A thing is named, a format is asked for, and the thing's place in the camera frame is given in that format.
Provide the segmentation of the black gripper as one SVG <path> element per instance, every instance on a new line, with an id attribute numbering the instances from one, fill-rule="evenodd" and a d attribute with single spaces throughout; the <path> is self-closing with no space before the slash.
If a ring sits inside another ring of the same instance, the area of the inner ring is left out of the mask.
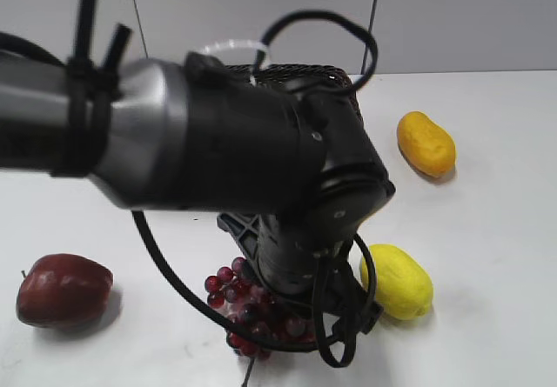
<path id="1" fill-rule="evenodd" d="M 312 317 L 312 290 L 318 258 L 304 250 L 299 242 L 317 242 L 302 230 L 301 235 L 281 229 L 273 215 L 220 213 L 218 227 L 229 233 L 253 269 L 253 275 L 285 307 L 296 315 Z M 362 313 L 367 293 L 355 277 L 350 277 L 348 287 L 357 298 L 359 331 L 369 333 L 382 313 L 382 307 L 373 299 L 367 316 Z M 322 296 L 322 310 L 341 317 L 346 311 L 345 285 L 339 273 L 331 272 Z"/>

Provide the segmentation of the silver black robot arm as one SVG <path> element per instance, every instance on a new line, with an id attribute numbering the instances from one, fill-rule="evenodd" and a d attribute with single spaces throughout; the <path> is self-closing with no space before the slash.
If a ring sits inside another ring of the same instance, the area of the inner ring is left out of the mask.
<path id="1" fill-rule="evenodd" d="M 1 165 L 89 179 L 127 210 L 216 211 L 271 292 L 368 332 L 372 296 L 318 261 L 395 189 L 350 98 L 297 84 L 256 87 L 194 53 L 101 77 L 5 52 Z"/>

